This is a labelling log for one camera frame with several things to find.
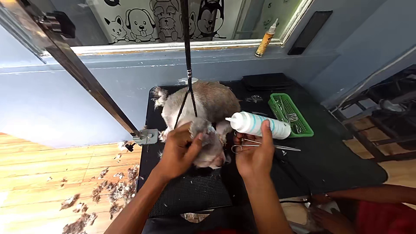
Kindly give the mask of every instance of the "dog's back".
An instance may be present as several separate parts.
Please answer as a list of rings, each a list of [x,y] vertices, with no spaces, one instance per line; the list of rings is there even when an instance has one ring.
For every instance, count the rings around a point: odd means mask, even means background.
[[[192,89],[195,96],[198,117],[215,123],[224,120],[226,117],[231,117],[235,112],[240,112],[240,104],[233,92],[218,82],[197,81],[192,84]],[[176,121],[178,111],[187,90],[188,88],[183,88],[167,98],[164,103],[163,117],[176,114],[174,116]],[[186,115],[195,115],[190,95],[186,99],[181,116]]]

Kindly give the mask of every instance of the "red clothing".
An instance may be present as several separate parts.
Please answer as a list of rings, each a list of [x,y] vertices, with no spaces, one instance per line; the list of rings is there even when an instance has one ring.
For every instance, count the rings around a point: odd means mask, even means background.
[[[404,204],[360,201],[358,234],[416,234],[416,210]]]

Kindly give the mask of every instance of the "grooming table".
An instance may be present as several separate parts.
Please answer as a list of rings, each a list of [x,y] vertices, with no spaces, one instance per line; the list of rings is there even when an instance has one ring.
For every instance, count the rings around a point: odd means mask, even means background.
[[[223,82],[229,86],[240,102],[241,110],[275,118],[267,102],[272,93],[287,93],[314,131],[312,137],[286,138],[275,140],[275,144],[301,149],[300,152],[276,150],[271,171],[279,198],[297,197],[344,190],[354,187],[380,185],[387,180],[387,173],[378,164],[361,159],[343,142],[351,139],[346,129],[323,106],[317,103],[307,91],[297,83],[287,89],[248,91],[241,81]],[[166,86],[169,94],[185,87]],[[246,98],[259,95],[262,101],[249,102]],[[154,101],[149,95],[146,125],[149,129],[166,129],[161,117],[162,108],[154,110]],[[227,136],[225,153],[232,162],[217,170],[192,167],[184,175],[172,180],[162,192],[150,217],[177,215],[198,212],[216,207],[241,205],[248,202],[243,181],[235,165],[235,156],[230,151],[233,134]],[[144,145],[141,153],[137,189],[148,178],[159,162],[158,152],[164,143]]]

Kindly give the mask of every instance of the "black leash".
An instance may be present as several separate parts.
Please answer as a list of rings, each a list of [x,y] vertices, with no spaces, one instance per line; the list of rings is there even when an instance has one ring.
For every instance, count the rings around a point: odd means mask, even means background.
[[[183,25],[183,41],[185,42],[185,57],[186,57],[186,70],[188,71],[188,91],[185,93],[181,108],[179,109],[178,117],[176,118],[175,127],[178,124],[179,116],[182,114],[183,107],[185,106],[185,101],[188,96],[188,93],[191,93],[193,111],[195,112],[195,117],[198,117],[196,113],[195,98],[193,96],[192,90],[192,68],[191,68],[191,46],[189,38],[189,14],[188,14],[188,0],[181,0],[181,10],[182,10],[182,25]]]

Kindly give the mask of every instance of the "hand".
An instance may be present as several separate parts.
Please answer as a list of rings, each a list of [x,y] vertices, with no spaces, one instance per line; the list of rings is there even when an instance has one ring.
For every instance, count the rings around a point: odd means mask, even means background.
[[[190,126],[189,122],[168,133],[162,158],[154,168],[166,182],[185,173],[202,148],[202,133],[192,140]]]
[[[312,195],[312,204],[319,205],[319,204],[326,204],[332,202],[332,199],[325,194],[314,194]]]
[[[331,209],[331,212],[332,214],[322,209],[314,208],[312,216],[319,226],[332,234],[356,233],[353,224],[344,215],[336,209]]]
[[[234,143],[242,144],[242,138],[262,142],[259,147],[243,146],[242,149],[236,147],[238,154],[235,155],[238,172],[247,183],[249,180],[270,179],[272,169],[273,155],[275,147],[273,145],[272,132],[270,130],[270,121],[265,120],[261,125],[263,137],[256,137],[249,134],[237,133],[234,137]],[[253,142],[243,142],[243,144],[256,144]]]

